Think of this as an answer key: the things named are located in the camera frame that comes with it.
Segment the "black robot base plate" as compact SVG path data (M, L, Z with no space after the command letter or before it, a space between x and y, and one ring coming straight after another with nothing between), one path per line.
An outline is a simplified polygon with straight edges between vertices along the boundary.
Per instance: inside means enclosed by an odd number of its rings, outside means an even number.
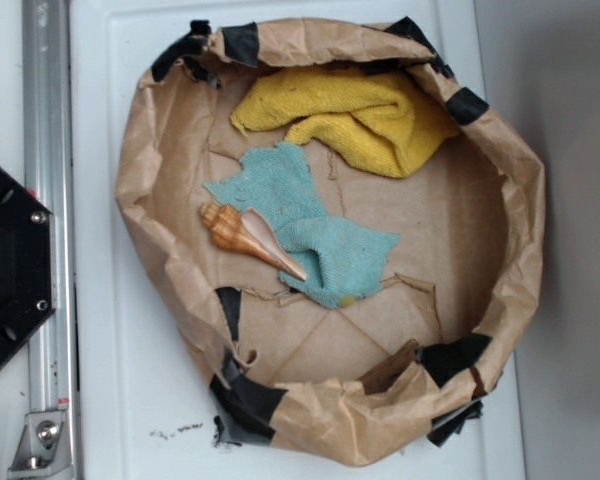
M0 167L0 370L55 311L52 220Z

